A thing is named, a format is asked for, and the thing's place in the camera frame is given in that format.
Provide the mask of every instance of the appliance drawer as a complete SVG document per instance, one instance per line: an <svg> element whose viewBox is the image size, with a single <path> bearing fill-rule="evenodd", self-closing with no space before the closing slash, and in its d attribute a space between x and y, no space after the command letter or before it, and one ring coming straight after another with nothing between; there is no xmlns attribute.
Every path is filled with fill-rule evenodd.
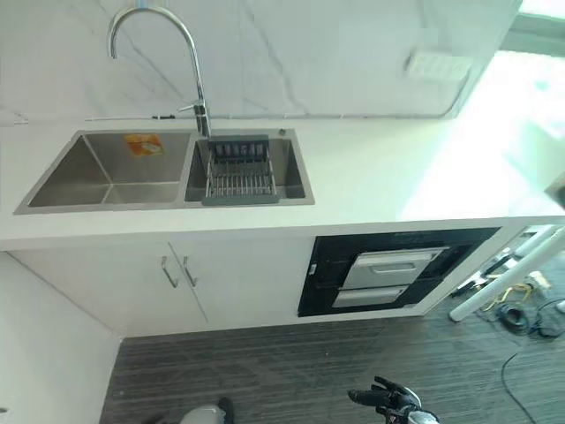
<svg viewBox="0 0 565 424"><path fill-rule="evenodd" d="M332 307L364 307L392 303L403 294L408 285L340 291Z"/></svg>
<svg viewBox="0 0 565 424"><path fill-rule="evenodd" d="M410 285L446 249L444 246L359 254L342 290Z"/></svg>

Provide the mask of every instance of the vinyl flooring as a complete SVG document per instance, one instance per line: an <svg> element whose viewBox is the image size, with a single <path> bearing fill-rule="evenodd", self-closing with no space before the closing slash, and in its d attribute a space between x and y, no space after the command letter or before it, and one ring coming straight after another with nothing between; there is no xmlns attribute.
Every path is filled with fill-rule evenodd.
<svg viewBox="0 0 565 424"><path fill-rule="evenodd" d="M565 296L565 254L542 269ZM538 424L565 423L565 336L510 335L476 315L455 324L446 299L421 318L331 322L125 339L101 424L140 424L163 412L179 422L190 409L233 399L237 424L366 424L383 419L346 391L382 375L415 390L443 424L525 424L508 386ZM532 318L543 299L528 300ZM552 325L565 315L546 310Z"/></svg>

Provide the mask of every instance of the black appliance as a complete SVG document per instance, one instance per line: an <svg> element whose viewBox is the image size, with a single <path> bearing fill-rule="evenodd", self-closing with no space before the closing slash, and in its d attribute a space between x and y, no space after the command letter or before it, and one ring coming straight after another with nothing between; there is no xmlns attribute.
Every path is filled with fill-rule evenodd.
<svg viewBox="0 0 565 424"><path fill-rule="evenodd" d="M415 305L499 228L316 238L298 316Z"/></svg>

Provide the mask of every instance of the countertop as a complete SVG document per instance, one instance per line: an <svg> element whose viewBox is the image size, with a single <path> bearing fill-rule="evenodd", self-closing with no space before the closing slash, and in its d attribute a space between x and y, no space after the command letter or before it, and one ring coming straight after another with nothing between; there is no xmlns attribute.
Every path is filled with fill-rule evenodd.
<svg viewBox="0 0 565 424"><path fill-rule="evenodd" d="M315 204L15 216L72 135L84 130L186 128L175 121L69 121L0 128L0 248L16 250L225 235L565 223L565 213L498 153L488 128L462 120L215 120L213 128L292 128Z"/></svg>

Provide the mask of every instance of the faucet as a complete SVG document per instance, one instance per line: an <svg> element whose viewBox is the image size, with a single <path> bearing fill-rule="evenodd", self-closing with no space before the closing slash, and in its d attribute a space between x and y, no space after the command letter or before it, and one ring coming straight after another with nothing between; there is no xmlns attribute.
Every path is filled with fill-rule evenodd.
<svg viewBox="0 0 565 424"><path fill-rule="evenodd" d="M198 100L193 104L188 106L184 106L180 108L178 111L183 112L185 110L193 109L194 116L196 117L196 124L198 126L198 132L203 137L210 137L211 129L210 129L210 119L208 117L208 112L206 108L206 100L204 99L204 92L202 90L202 77L200 76L200 64L198 61L198 56L196 54L196 45L194 44L194 39L191 36L191 33L186 28L186 25L180 20L177 15L172 13L171 11L165 9L164 7L159 6L147 6L141 5L136 7L130 7L123 9L116 13L112 21L109 25L108 31L108 53L112 58L116 58L116 37L117 32L119 31L120 26L124 23L124 21L129 18L131 15L141 11L150 11L152 13L157 13L169 21L171 21L175 27L182 33L183 37L186 40L186 44L188 45L188 49L192 55L192 70L194 71L194 76L196 77L196 89L198 91Z"/></svg>

